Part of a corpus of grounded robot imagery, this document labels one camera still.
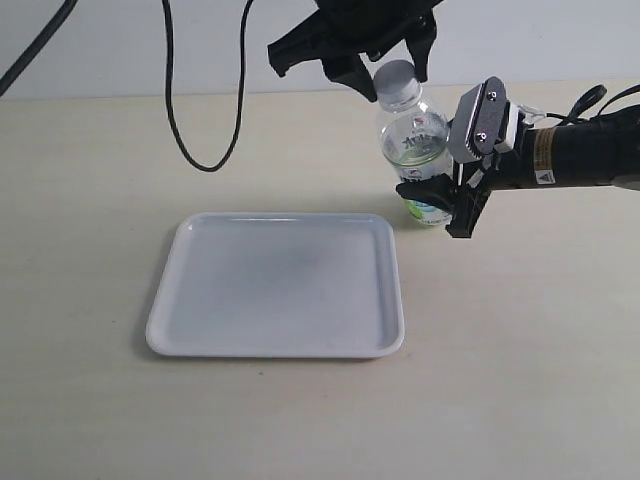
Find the water bottle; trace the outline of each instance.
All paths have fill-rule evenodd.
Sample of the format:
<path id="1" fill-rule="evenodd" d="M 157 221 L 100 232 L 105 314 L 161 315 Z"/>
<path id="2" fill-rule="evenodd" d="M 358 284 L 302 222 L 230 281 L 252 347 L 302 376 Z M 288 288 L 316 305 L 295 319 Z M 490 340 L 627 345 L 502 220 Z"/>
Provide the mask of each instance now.
<path id="1" fill-rule="evenodd" d="M 453 170 L 447 151 L 449 126 L 416 78 L 414 66 L 393 60 L 375 74 L 373 83 L 381 111 L 377 127 L 382 153 L 403 182 L 426 180 Z M 405 200 L 409 213 L 423 225 L 444 225 L 451 216 L 442 210 Z"/>

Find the bottle cap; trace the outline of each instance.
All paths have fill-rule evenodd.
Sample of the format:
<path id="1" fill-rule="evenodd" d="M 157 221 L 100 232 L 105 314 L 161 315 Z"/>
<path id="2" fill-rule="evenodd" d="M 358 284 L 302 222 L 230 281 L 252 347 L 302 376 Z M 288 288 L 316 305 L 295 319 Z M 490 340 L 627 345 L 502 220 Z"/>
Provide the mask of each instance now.
<path id="1" fill-rule="evenodd" d="M 380 107 L 387 112 L 401 112 L 412 106 L 422 94 L 411 62 L 392 60 L 385 63 L 373 77 Z"/>

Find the plastic tray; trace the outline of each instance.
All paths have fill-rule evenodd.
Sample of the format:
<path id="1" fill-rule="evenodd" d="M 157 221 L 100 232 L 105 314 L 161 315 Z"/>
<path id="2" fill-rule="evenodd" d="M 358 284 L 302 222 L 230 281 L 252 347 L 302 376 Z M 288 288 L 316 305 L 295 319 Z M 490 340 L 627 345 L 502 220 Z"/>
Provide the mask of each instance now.
<path id="1" fill-rule="evenodd" d="M 161 355 L 375 358 L 404 339 L 389 224 L 363 214 L 214 214 L 178 228 L 149 316 Z"/>

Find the warning label sticker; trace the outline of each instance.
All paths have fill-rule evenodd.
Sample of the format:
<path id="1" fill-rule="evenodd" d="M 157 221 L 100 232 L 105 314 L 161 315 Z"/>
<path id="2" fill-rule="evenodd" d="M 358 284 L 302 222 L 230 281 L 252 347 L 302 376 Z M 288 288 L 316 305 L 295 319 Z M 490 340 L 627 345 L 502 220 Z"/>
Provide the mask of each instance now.
<path id="1" fill-rule="evenodd" d="M 555 133 L 555 127 L 545 128 L 536 132 L 536 139 L 533 144 L 533 170 L 539 185 L 556 183 L 556 178 L 553 174 L 552 156 L 553 136 Z"/>

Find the beige table surface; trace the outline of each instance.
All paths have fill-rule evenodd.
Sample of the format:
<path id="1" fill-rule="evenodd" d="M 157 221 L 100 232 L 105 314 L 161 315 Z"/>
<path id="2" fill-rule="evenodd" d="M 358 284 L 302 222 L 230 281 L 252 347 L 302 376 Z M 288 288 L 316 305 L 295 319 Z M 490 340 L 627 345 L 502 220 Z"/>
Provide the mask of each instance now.
<path id="1" fill-rule="evenodd" d="M 566 112 L 593 83 L 509 95 Z M 451 114 L 465 90 L 433 92 Z M 177 101 L 199 157 L 226 148 L 234 101 Z M 640 478 L 640 194 L 501 192 L 452 240 L 395 197 L 374 113 L 348 92 L 250 96 L 211 176 L 179 157 L 159 98 L 0 103 L 0 478 Z M 203 211 L 383 215 L 404 346 L 364 363 L 152 354 L 174 230 Z"/>

